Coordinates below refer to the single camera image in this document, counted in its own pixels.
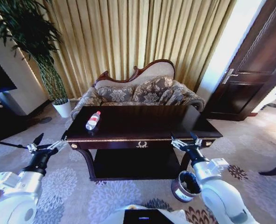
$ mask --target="sofa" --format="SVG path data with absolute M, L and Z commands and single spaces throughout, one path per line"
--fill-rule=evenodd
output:
M 115 80 L 105 71 L 82 96 L 71 117 L 75 119 L 83 106 L 193 105 L 201 112 L 204 100 L 174 80 L 174 75 L 173 63 L 165 59 L 142 69 L 134 66 L 134 73 L 127 80 Z

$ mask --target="drawer handle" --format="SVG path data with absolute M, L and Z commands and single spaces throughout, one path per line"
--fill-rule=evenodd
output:
M 136 146 L 137 148 L 148 148 L 147 142 L 144 142 L 144 145 L 141 144 L 141 141 L 138 142 L 138 145 Z

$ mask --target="lower table shelf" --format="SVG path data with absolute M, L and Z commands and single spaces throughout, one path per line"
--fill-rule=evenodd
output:
M 99 149 L 91 180 L 175 179 L 179 161 L 172 147 Z

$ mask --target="beige curtain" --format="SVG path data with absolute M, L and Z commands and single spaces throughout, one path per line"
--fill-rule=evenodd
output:
M 45 4 L 46 16 L 63 37 L 53 56 L 68 97 L 81 97 L 106 70 L 112 78 L 127 79 L 134 65 L 143 68 L 161 58 L 171 60 L 175 78 L 195 91 L 234 3 L 53 0 L 53 5 Z

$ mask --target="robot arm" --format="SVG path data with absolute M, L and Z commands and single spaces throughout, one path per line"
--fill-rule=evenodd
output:
M 0 173 L 0 224 L 33 223 L 49 158 L 66 145 L 61 140 L 52 145 L 38 146 L 36 140 L 27 147 L 33 155 L 32 160 L 19 175 Z
M 209 161 L 199 148 L 202 140 L 191 133 L 193 144 L 186 144 L 172 136 L 171 144 L 189 154 L 197 180 L 202 185 L 202 199 L 220 224 L 257 224 L 244 205 L 239 191 L 221 180 L 221 171 L 228 167 L 224 159 Z
M 222 180 L 210 180 L 202 186 L 202 200 L 219 223 L 257 224 L 244 205 L 239 191 Z

